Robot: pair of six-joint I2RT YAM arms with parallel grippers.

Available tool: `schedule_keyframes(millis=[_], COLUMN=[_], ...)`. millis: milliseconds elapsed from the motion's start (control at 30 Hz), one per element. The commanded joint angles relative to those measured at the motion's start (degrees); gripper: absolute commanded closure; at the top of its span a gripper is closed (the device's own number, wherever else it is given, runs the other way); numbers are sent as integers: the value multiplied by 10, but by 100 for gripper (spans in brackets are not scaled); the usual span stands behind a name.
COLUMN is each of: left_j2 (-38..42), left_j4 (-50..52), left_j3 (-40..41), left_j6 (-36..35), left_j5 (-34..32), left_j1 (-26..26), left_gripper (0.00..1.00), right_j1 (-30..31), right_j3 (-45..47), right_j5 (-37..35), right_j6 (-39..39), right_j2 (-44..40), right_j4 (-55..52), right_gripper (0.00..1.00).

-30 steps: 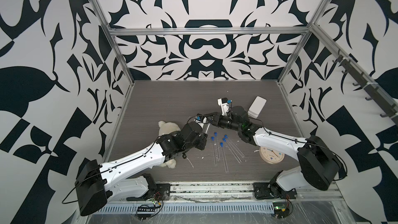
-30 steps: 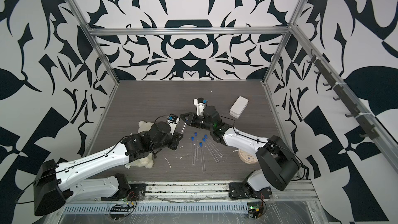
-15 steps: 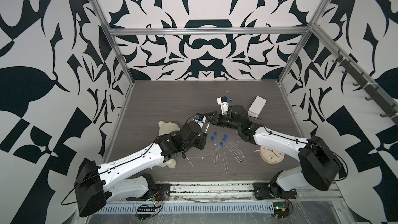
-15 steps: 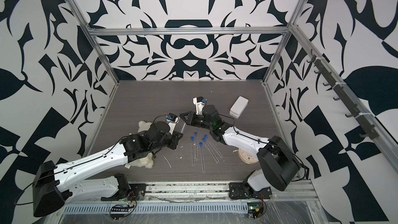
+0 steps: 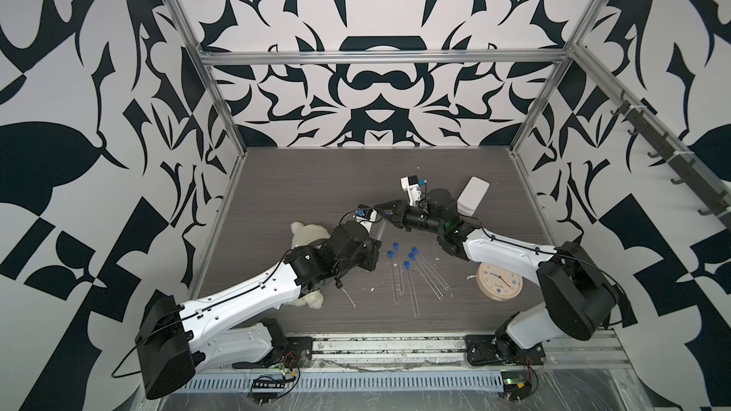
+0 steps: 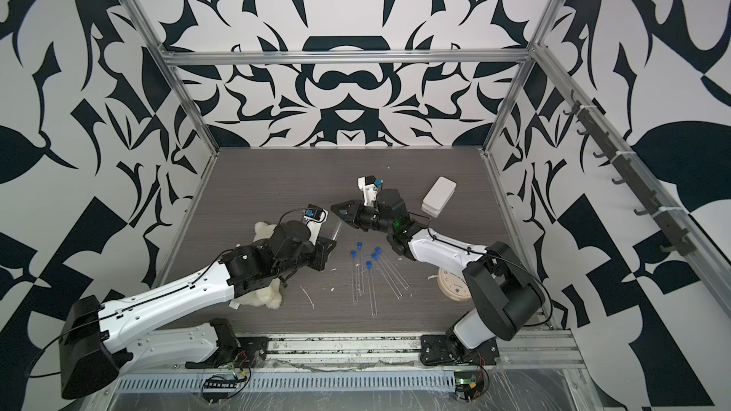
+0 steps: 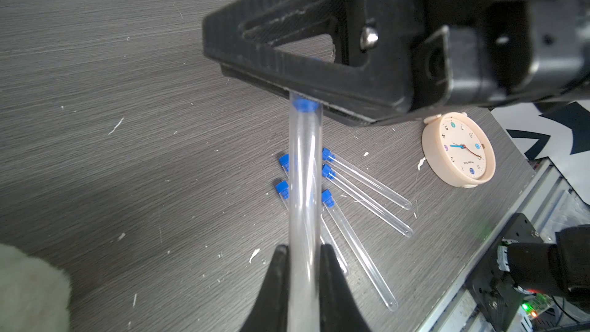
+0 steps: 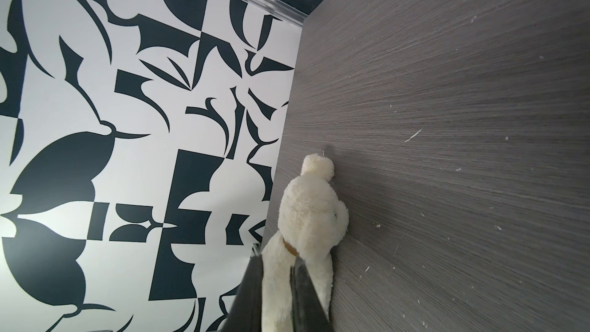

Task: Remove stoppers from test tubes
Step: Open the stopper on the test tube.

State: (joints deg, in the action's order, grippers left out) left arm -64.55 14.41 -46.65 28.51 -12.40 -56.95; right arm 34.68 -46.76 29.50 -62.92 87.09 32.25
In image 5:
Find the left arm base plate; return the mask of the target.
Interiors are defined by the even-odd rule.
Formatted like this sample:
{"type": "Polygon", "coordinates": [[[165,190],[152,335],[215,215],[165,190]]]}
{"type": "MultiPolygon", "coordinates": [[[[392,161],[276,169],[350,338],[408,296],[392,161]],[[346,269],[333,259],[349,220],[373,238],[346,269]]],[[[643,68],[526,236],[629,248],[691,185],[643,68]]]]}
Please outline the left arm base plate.
{"type": "Polygon", "coordinates": [[[313,344],[312,337],[287,337],[285,347],[275,346],[261,361],[238,362],[231,367],[233,369],[274,368],[276,365],[283,365],[285,368],[307,367],[312,360],[313,344]]]}

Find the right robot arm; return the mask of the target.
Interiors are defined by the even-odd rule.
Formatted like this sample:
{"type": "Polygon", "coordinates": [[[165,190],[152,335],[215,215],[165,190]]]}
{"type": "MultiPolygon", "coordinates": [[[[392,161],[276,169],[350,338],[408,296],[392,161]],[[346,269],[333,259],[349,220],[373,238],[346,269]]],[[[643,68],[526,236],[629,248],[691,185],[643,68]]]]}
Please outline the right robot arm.
{"type": "Polygon", "coordinates": [[[514,350],[527,351],[561,336],[588,341],[621,302],[620,289],[579,245],[536,245],[491,232],[460,213],[447,190],[432,190],[424,201],[394,200],[374,209],[396,228],[434,234],[451,256],[497,266],[537,285],[543,301],[496,332],[514,350]]]}

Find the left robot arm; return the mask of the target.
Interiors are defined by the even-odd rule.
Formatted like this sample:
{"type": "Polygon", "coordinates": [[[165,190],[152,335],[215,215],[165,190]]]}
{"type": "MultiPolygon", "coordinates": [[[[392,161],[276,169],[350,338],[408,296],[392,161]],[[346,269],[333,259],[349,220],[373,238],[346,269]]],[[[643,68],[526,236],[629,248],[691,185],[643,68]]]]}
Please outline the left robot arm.
{"type": "Polygon", "coordinates": [[[278,363],[287,337],[276,321],[253,325],[235,342],[225,341],[224,333],[331,282],[340,284],[352,268],[375,270],[381,245],[365,226],[348,221],[329,238],[288,250],[275,266],[234,287],[183,303],[173,296],[160,299],[134,339],[146,398],[166,397],[212,366],[278,363]]]}

